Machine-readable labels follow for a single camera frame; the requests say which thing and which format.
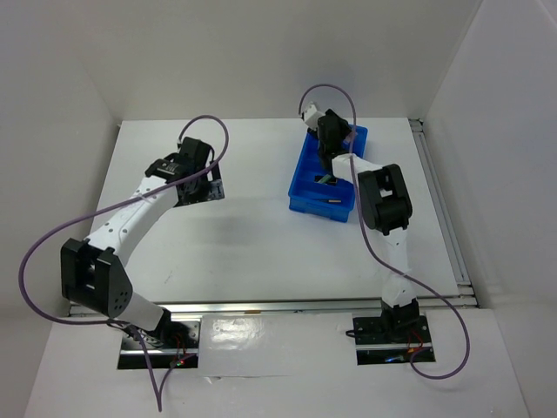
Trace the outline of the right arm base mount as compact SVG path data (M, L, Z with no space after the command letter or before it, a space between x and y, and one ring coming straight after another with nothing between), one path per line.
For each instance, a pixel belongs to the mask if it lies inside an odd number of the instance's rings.
M352 318L345 335L355 342L357 363L362 365L433 362L435 354L426 316L416 300L404 307L381 303L379 314Z

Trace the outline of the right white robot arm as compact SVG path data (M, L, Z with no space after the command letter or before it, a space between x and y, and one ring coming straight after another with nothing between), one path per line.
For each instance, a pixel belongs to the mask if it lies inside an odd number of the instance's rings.
M349 147L354 129L334 111L309 108L302 114L308 131L318 140L319 162L326 174L355 187L358 213L365 230L384 238L386 268L381 294L379 330L389 341L401 340L419 320L419 303L407 256L407 228L413 206L400 167L377 165Z

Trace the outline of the black gold lipstick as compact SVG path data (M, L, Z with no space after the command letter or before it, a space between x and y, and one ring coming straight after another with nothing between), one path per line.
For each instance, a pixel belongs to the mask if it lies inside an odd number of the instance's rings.
M333 176L330 176L330 175L316 176L314 178L314 181L317 184L323 184L323 185L336 185L337 184L337 179L334 178Z

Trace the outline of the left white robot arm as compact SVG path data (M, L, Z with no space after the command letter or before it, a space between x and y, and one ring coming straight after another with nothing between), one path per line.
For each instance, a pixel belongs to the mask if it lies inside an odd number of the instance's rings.
M135 292L125 268L138 244L166 212L225 196L213 155L205 142L183 139L176 152L147 168L131 204L117 210L85 239L68 239L61 249L65 299L133 325L152 347L188 342L191 329L172 320L168 309Z

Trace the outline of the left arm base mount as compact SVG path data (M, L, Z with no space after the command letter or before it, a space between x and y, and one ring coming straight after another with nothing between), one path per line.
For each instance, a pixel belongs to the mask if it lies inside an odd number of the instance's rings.
M176 361L176 368L194 369L198 367L198 345L201 318L186 316L182 323L188 328L187 337L171 337L170 343L161 343L139 330L147 348L153 369L168 369ZM119 349L118 370L145 370L147 368L144 350L138 337L131 331L124 331Z

